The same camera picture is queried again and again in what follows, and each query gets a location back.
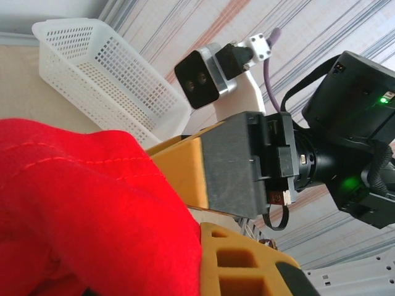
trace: red cloth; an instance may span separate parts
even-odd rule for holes
[[[0,121],[0,295],[199,295],[200,229],[127,133]]]

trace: white plastic basket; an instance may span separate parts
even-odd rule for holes
[[[188,102],[110,26],[48,20],[33,33],[42,79],[102,129],[128,131],[145,149],[182,133]]]

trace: purple cable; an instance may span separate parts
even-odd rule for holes
[[[281,35],[280,28],[275,28],[272,31],[272,34],[270,34],[269,38],[266,39],[270,48],[272,48],[273,45],[277,42],[277,40],[280,38],[280,35]],[[278,102],[277,102],[277,100],[274,96],[273,90],[272,90],[272,86],[270,85],[269,59],[264,60],[264,81],[265,81],[267,96],[269,97],[270,101],[272,102],[274,109],[276,109],[277,112],[280,112],[280,106],[278,105]]]

